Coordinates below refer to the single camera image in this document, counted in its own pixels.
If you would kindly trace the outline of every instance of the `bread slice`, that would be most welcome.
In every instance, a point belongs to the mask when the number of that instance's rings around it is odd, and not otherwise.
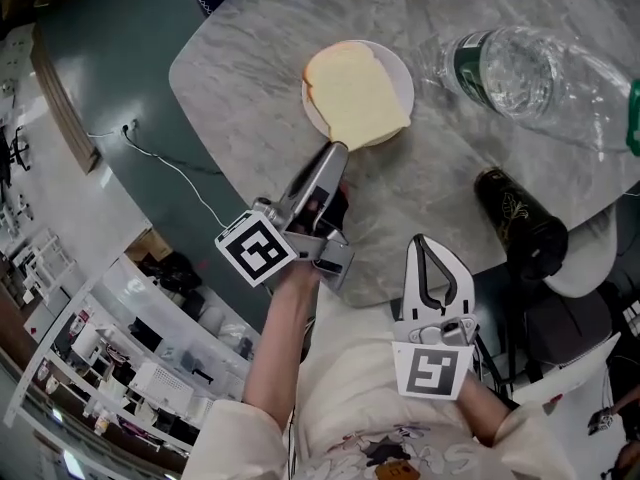
[[[364,43],[325,48],[307,64],[303,78],[329,138],[349,151],[384,142],[411,124],[389,75]]]

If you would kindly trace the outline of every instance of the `shirt sleeve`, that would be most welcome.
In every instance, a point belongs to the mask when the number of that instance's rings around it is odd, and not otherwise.
[[[213,403],[182,480],[279,480],[287,461],[278,424],[240,402]]]
[[[502,422],[493,449],[516,478],[574,480],[575,471],[544,419],[540,406],[519,407]]]

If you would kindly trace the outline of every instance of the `clear water bottle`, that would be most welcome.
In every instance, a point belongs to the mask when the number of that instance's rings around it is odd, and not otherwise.
[[[640,80],[561,33],[476,32],[442,50],[445,87],[530,130],[598,152],[640,156]]]

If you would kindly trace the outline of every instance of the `round plate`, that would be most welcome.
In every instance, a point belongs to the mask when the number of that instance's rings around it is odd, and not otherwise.
[[[409,73],[407,65],[400,57],[389,50],[389,48],[386,48],[381,44],[365,41],[363,39],[354,40],[354,42],[364,43],[371,48],[373,55],[380,61],[382,67],[384,67],[391,79],[391,84],[393,85],[393,90],[400,101],[400,106],[408,116],[411,116],[415,93],[413,91],[413,80],[411,79],[411,73]],[[322,116],[316,109],[315,105],[309,100],[309,97],[307,96],[307,84],[304,80],[302,80],[302,106],[304,107],[304,111],[313,126],[315,126],[322,135],[329,137],[329,126],[325,123],[324,119],[322,119]],[[387,138],[390,139],[393,135],[390,137],[383,137],[383,139],[378,142],[387,140]]]

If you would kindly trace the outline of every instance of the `marble table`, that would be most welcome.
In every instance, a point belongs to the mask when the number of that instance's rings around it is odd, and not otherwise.
[[[574,228],[640,179],[630,154],[598,155],[519,129],[434,83],[438,42],[511,24],[563,29],[640,66],[640,0],[227,0],[173,63],[170,84],[229,181],[250,204],[279,197],[326,140],[303,112],[300,75],[318,50],[368,39],[413,76],[412,125],[352,155],[345,234],[356,256],[341,296],[354,306],[402,293],[409,239],[426,233],[472,272],[505,261],[473,193],[501,165]]]

